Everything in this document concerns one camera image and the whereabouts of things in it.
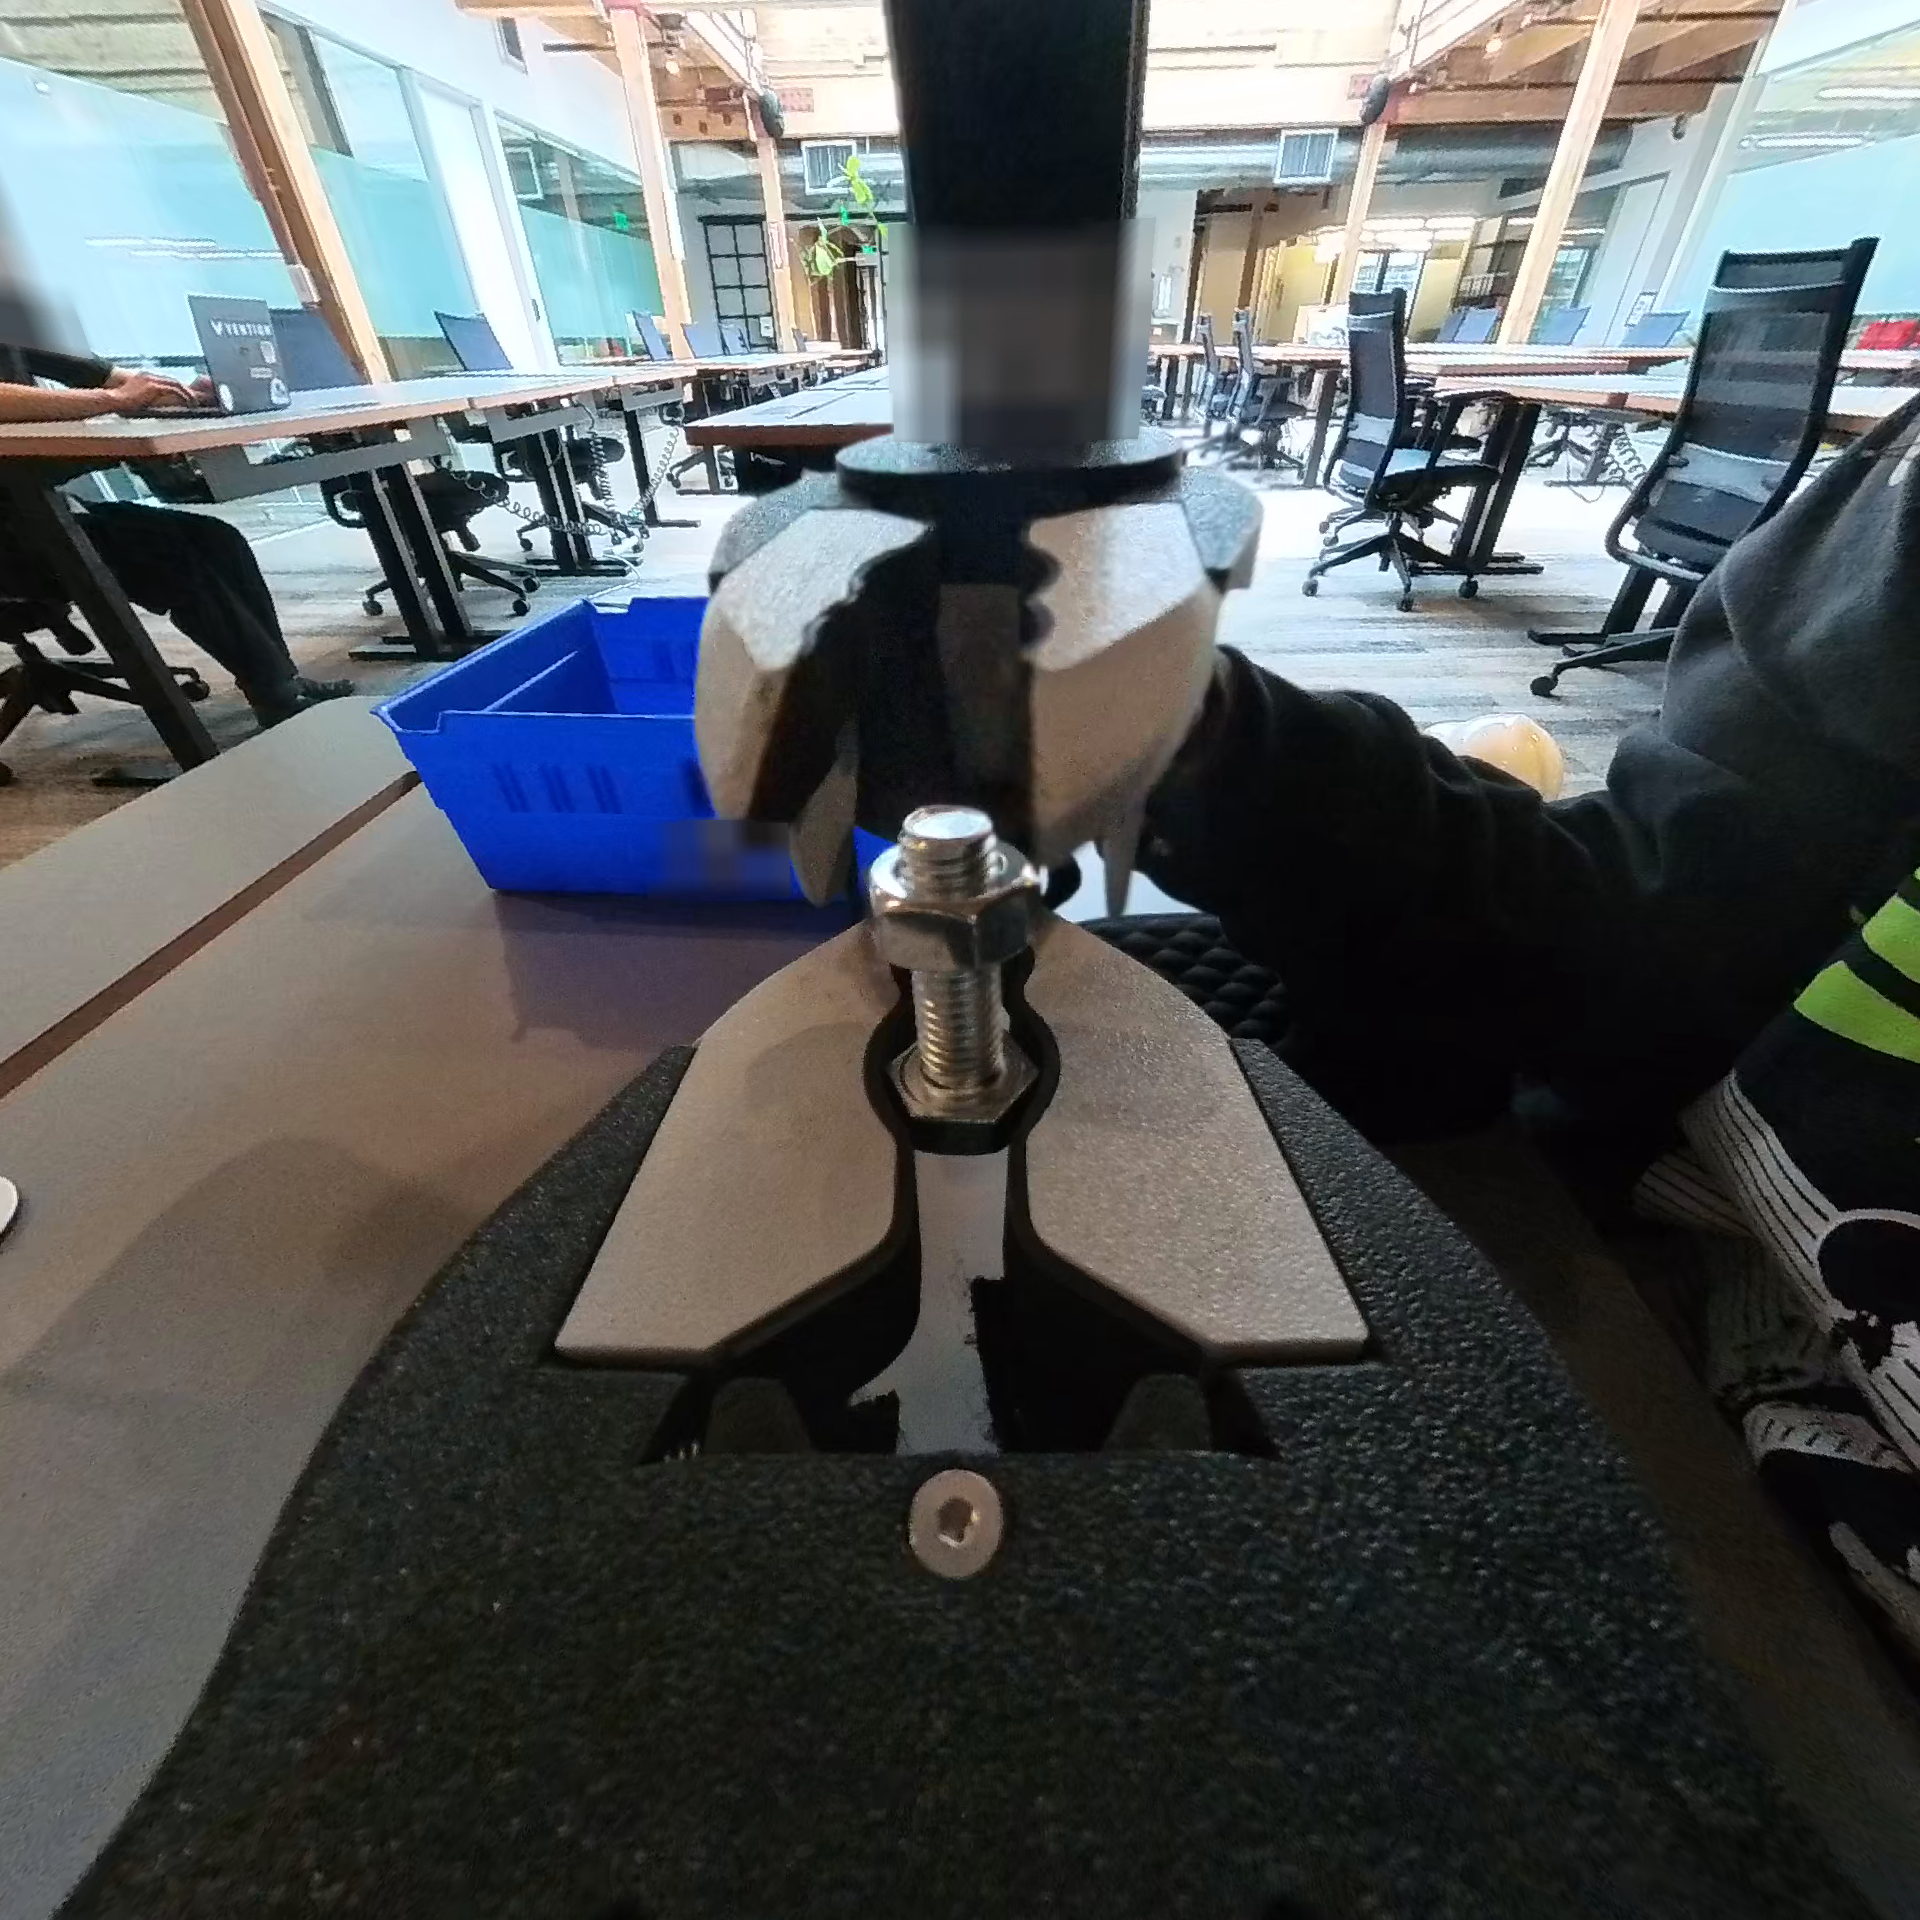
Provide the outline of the wooden top office desk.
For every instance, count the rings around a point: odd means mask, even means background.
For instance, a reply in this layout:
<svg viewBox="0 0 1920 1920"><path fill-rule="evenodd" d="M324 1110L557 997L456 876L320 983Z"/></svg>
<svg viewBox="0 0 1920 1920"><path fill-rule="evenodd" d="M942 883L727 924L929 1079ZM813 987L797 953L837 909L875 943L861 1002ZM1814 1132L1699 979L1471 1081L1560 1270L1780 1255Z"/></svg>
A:
<svg viewBox="0 0 1920 1920"><path fill-rule="evenodd" d="M547 513L557 522L555 549L564 573L597 571L564 457L548 447L566 425L592 420L592 405L617 393L611 367L564 367L551 374L437 374L420 379L309 391L272 417L132 417L80 422L4 425L4 501L14 527L39 554L87 631L128 676L175 767L195 770L219 748L160 660L126 589L80 525L61 485L116 467L177 457L191 465L215 502L313 486L329 477L359 482L369 535L388 573L393 601L413 657L459 658L492 631L471 625L447 559L416 492L416 469L447 455L453 422L479 425L495 446L533 441Z"/></svg>
<svg viewBox="0 0 1920 1920"><path fill-rule="evenodd" d="M1670 422L1693 374L1692 349L1592 353L1552 348L1416 346L1407 371L1440 393L1480 396L1485 405L1513 399L1533 414L1606 417L1630 422ZM1856 441L1915 396L1917 349L1840 353L1825 411L1808 429L1812 452L1829 455Z"/></svg>
<svg viewBox="0 0 1920 1920"><path fill-rule="evenodd" d="M828 473L840 451L893 433L891 367L838 374L684 425L686 446L721 457L734 492L767 497L804 473Z"/></svg>

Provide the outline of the black mesh pad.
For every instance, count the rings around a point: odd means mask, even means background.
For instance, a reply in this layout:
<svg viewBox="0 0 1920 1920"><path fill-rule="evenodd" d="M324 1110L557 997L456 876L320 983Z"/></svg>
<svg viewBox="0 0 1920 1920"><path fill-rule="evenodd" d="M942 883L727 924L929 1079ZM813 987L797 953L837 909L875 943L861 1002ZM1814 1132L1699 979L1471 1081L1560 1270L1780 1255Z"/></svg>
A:
<svg viewBox="0 0 1920 1920"><path fill-rule="evenodd" d="M1080 931L1151 969L1232 1039L1286 1049L1291 1020L1279 975L1243 956L1214 917L1093 918Z"/></svg>

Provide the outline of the black office chair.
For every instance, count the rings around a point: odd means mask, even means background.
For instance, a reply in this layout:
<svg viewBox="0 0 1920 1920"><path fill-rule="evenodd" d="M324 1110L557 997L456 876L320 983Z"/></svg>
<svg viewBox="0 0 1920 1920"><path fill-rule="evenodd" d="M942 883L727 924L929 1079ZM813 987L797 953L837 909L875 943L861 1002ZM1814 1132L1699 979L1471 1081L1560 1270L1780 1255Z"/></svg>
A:
<svg viewBox="0 0 1920 1920"><path fill-rule="evenodd" d="M1207 379L1198 457L1214 467L1252 467L1305 477L1307 461L1294 446L1291 428L1307 422L1309 411L1299 399L1294 372L1262 371L1249 309L1235 313L1232 348L1235 366L1215 362Z"/></svg>
<svg viewBox="0 0 1920 1920"><path fill-rule="evenodd" d="M136 707L128 676L80 631L67 603L1 596L1 743L36 715L83 717L87 703Z"/></svg>
<svg viewBox="0 0 1920 1920"><path fill-rule="evenodd" d="M1416 399L1406 367L1404 292L1367 294L1349 307L1349 406L1327 459L1327 492L1342 502L1324 531L1324 551L1302 575L1316 596L1332 570L1377 559L1399 579L1399 610L1411 613L1414 583L1457 580L1473 599L1480 580L1471 559L1430 547L1423 535L1449 518L1452 494L1480 494L1497 479L1483 444L1454 433L1471 398Z"/></svg>
<svg viewBox="0 0 1920 1920"><path fill-rule="evenodd" d="M1552 698L1583 666L1669 658L1680 615L1717 564L1808 473L1877 249L1863 236L1721 254L1670 433L1604 538L1624 564L1616 599L1598 633L1529 633L1556 650L1531 694Z"/></svg>
<svg viewBox="0 0 1920 1920"><path fill-rule="evenodd" d="M416 492L423 501L423 513L431 524L453 585L463 591L467 585L483 585L494 591L505 591L512 613L526 617L529 599L539 589L539 579L528 567L510 567L503 559L483 556L479 541L472 533L472 518L507 502L507 485L492 471L447 469L444 465L425 465L412 469L416 473ZM320 482L323 506L326 516L337 525L366 533L368 518L361 506L361 486L352 477L329 477ZM390 580L382 573L364 589L364 613L379 617L387 613L383 599L393 594Z"/></svg>

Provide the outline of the steel hex bolt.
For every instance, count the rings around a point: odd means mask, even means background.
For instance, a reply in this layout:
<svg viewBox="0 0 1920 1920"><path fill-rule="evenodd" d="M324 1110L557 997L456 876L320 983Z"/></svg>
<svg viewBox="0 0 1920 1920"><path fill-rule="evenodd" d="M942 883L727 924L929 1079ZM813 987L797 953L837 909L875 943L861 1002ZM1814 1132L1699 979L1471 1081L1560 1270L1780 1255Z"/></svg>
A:
<svg viewBox="0 0 1920 1920"><path fill-rule="evenodd" d="M1009 846L981 806L934 805L902 818L896 847L909 884L952 899L971 893L987 877L991 852ZM896 1065L896 1081L913 1122L982 1133L1000 1127L1032 1085L1032 1063L1012 1039L1006 1014L1009 965L907 973L913 1042Z"/></svg>

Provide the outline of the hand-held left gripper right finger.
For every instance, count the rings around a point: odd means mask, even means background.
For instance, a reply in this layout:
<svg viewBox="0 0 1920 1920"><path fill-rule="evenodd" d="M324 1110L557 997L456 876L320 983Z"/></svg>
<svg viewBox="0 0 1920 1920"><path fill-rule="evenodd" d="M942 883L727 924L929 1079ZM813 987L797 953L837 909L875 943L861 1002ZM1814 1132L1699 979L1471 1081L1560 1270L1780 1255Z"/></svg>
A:
<svg viewBox="0 0 1920 1920"><path fill-rule="evenodd" d="M1024 1138L1040 1247L1224 1365L1345 1362L1367 1326L1230 1038L1052 918L1024 1005L1054 1081Z"/></svg>

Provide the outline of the blue plastic bin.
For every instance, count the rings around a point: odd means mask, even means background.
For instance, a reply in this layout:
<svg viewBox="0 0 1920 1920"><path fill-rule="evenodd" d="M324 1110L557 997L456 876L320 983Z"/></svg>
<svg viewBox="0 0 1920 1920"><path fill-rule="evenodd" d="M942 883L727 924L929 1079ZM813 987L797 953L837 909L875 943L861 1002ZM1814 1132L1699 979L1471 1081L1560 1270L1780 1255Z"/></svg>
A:
<svg viewBox="0 0 1920 1920"><path fill-rule="evenodd" d="M692 734L707 596L577 599L375 707L497 893L801 900L767 825L712 811Z"/></svg>

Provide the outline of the steel hex nut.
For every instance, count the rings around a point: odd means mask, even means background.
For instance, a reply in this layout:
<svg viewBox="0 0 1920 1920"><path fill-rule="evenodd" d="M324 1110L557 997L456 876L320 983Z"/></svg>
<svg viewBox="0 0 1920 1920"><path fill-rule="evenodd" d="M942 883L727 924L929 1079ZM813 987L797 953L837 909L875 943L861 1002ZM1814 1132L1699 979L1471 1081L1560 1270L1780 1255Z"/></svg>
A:
<svg viewBox="0 0 1920 1920"><path fill-rule="evenodd" d="M1044 874L1012 847L997 847L987 877L964 897L909 884L900 847L869 870L870 934L880 959L907 973L999 969L1024 953L1044 918Z"/></svg>

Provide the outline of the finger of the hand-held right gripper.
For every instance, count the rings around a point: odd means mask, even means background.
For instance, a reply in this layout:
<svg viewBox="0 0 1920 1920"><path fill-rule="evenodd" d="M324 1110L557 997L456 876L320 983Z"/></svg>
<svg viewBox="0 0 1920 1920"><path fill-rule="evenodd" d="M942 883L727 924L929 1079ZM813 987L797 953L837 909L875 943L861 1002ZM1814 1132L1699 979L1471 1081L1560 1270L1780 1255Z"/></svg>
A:
<svg viewBox="0 0 1920 1920"><path fill-rule="evenodd" d="M960 801L1043 867L1097 847L1123 909L1145 801L1211 684L1224 591L1180 501L1035 518L1015 559L1040 575L960 585Z"/></svg>
<svg viewBox="0 0 1920 1920"><path fill-rule="evenodd" d="M924 518L846 498L751 498L710 554L694 746L717 815L783 830L813 905L840 897L852 833L889 833L939 758Z"/></svg>

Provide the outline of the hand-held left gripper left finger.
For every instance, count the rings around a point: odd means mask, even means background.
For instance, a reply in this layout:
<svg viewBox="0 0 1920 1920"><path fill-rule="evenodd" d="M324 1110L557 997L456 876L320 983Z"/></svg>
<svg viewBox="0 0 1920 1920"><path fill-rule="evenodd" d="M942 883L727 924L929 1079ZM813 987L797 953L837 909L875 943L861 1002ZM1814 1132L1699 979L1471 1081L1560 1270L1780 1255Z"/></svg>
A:
<svg viewBox="0 0 1920 1920"><path fill-rule="evenodd" d="M712 1020L647 1143L557 1356L700 1369L905 1247L900 1140L869 1085L897 986L837 933Z"/></svg>

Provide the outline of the grey laptop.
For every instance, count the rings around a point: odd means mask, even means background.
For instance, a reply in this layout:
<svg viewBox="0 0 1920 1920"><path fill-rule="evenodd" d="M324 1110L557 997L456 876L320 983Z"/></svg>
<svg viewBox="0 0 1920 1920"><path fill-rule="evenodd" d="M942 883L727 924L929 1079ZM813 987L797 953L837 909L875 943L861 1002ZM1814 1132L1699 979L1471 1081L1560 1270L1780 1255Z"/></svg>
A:
<svg viewBox="0 0 1920 1920"><path fill-rule="evenodd" d="M219 417L272 417L292 405L268 302L225 294L185 300L206 362L204 405Z"/></svg>

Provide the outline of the person's right forearm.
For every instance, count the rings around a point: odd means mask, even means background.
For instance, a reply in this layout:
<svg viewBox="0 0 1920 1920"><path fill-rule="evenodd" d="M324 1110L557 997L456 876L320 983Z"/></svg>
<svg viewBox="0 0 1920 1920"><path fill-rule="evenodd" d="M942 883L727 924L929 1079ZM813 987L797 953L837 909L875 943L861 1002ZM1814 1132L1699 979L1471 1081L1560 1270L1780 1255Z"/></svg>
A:
<svg viewBox="0 0 1920 1920"><path fill-rule="evenodd" d="M1718 1079L1915 869L1917 406L1717 564L1657 719L1547 810L1576 847L1531 1069L1592 1103Z"/></svg>

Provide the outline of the green potted plant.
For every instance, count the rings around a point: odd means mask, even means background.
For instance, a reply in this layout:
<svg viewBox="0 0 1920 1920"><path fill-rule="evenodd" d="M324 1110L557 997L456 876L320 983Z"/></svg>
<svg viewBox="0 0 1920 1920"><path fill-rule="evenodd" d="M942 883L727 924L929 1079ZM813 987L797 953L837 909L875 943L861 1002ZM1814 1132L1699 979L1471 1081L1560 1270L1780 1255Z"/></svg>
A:
<svg viewBox="0 0 1920 1920"><path fill-rule="evenodd" d="M811 283L847 277L884 277L891 228L900 209L884 198L884 181L875 179L873 155L860 148L852 188L846 195L819 197L819 209L797 214L800 269Z"/></svg>

